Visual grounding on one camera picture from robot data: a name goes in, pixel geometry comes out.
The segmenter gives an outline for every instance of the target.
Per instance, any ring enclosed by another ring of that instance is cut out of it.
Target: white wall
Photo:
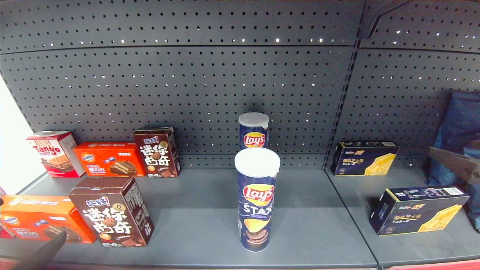
[[[32,134],[3,79],[0,80],[0,187],[16,194],[45,172],[26,138]]]

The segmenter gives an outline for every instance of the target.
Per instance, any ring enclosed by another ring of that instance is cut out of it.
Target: potato chip image
[[[429,221],[420,226],[418,233],[443,230],[447,224],[452,220],[456,213],[462,208],[461,205],[453,205],[438,213]]]
[[[270,222],[270,219],[265,221],[256,219],[245,219],[243,222],[245,223],[245,226],[247,227],[249,232],[257,233]]]
[[[373,164],[365,169],[364,175],[386,175],[395,157],[396,154],[391,153],[377,157]]]

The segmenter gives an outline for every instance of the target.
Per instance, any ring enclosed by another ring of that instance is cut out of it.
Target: lay's stax can
[[[269,149],[252,147],[235,156],[239,195],[240,243],[260,252],[270,242],[270,226],[280,158]]]
[[[240,150],[268,145],[268,116],[259,112],[248,112],[239,116]]]

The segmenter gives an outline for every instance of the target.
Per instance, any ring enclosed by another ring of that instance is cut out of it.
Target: blue plastic bag
[[[469,144],[480,139],[480,93],[454,92],[444,122],[433,147],[480,159],[480,150]],[[453,171],[432,160],[428,185],[451,185],[463,182]],[[468,216],[480,231],[480,184],[467,185]]]

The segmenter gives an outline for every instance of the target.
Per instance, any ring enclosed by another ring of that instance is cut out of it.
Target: snack box
[[[133,138],[149,178],[178,177],[180,160],[172,127],[139,129]]]
[[[19,238],[49,241],[63,231],[68,243],[93,243],[94,233],[67,196],[6,195],[1,222]]]
[[[70,199],[105,247],[146,246],[153,223],[135,178],[87,177]]]
[[[52,177],[80,177],[85,172],[73,151],[77,143],[70,131],[40,131],[27,141]]]
[[[387,188],[370,224],[378,235],[443,230],[468,198],[453,185]]]
[[[3,197],[4,195],[5,195],[5,191],[3,191],[3,189],[0,187],[0,211],[1,211],[1,206],[3,205],[3,200],[1,199],[1,197]],[[0,238],[13,238],[13,237],[15,237],[15,234],[9,228],[7,228],[7,226],[5,226],[3,222],[0,222]]]
[[[400,149],[393,142],[340,141],[332,163],[334,175],[386,175]]]
[[[143,177],[135,143],[86,142],[73,149],[89,177]]]

